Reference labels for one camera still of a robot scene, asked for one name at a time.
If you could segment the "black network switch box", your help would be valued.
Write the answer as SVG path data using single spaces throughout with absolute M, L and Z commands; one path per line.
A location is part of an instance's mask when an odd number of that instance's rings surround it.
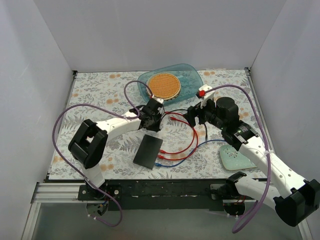
M 152 170 L 155 165 L 155 161 L 158 157 L 163 140 L 151 135 L 144 135 L 136 155 L 133 159 L 133 163 Z

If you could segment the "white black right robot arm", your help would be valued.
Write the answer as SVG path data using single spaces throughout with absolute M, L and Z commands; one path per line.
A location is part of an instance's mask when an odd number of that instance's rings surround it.
M 271 190 L 264 193 L 263 186 L 253 183 L 241 172 L 229 177 L 227 195 L 237 199 L 241 195 L 252 199 L 263 197 L 263 202 L 274 208 L 280 219 L 291 227 L 297 226 L 320 206 L 320 183 L 307 180 L 287 166 L 247 123 L 240 120 L 239 108 L 230 97 L 204 100 L 187 109 L 184 118 L 194 127 L 209 123 L 221 130 L 223 139 L 262 171 Z

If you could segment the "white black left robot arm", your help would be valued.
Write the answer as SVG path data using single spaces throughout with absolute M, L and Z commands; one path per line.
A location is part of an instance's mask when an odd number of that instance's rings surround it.
M 89 194 L 95 200 L 106 196 L 105 178 L 99 162 L 102 159 L 106 143 L 128 132 L 146 129 L 153 132 L 160 130 L 164 100 L 151 98 L 146 105 L 137 110 L 130 109 L 120 117 L 93 122 L 82 122 L 68 145 L 72 156 L 80 162 L 84 179 L 90 186 Z

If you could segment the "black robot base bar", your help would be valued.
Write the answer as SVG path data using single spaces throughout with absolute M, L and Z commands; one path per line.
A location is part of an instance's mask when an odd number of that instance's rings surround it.
M 247 197 L 215 193 L 225 183 L 225 179 L 118 179 L 106 181 L 101 190 L 123 210 L 204 209 L 243 214 Z

